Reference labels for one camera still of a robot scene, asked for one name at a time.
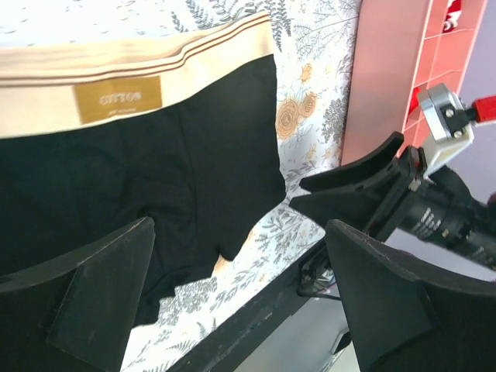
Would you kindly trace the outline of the black underwear beige waistband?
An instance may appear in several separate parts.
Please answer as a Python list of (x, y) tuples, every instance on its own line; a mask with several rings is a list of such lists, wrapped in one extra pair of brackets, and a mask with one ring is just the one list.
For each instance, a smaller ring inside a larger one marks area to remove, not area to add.
[(233, 260), (285, 198), (270, 16), (165, 38), (1, 51), (1, 272), (137, 219), (155, 242), (137, 325)]

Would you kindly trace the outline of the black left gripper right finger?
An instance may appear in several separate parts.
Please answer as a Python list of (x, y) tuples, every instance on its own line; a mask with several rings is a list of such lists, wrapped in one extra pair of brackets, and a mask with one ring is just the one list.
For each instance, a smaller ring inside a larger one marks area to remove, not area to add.
[(325, 243), (362, 371), (493, 371), (495, 285), (339, 220)]

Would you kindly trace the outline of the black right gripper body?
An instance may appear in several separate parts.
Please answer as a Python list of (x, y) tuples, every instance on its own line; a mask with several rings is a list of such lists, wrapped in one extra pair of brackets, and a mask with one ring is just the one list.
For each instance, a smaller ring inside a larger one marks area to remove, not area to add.
[(377, 212), (363, 229), (384, 242), (396, 229), (495, 269), (495, 195), (482, 203), (461, 177), (442, 166), (425, 177), (422, 148), (408, 146), (396, 160), (413, 166), (411, 180), (400, 176), (381, 192)]

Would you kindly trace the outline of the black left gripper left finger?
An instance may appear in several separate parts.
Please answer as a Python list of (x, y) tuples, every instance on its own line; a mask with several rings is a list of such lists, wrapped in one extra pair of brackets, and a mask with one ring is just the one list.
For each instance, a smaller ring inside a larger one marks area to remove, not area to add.
[(118, 371), (155, 233), (136, 220), (104, 238), (1, 277), (3, 371)]

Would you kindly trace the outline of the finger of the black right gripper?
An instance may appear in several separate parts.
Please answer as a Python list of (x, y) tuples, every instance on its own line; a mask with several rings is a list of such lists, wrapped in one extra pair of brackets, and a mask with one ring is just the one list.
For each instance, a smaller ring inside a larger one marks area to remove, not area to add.
[(290, 207), (324, 228), (331, 219), (338, 219), (370, 236), (390, 236), (391, 224), (386, 215), (377, 212), (387, 201), (389, 187), (305, 185), (306, 195), (292, 198)]
[(376, 150), (365, 157), (332, 170), (304, 177), (300, 181), (300, 187), (309, 192), (317, 192), (365, 181), (390, 164), (403, 142), (404, 135), (393, 132)]

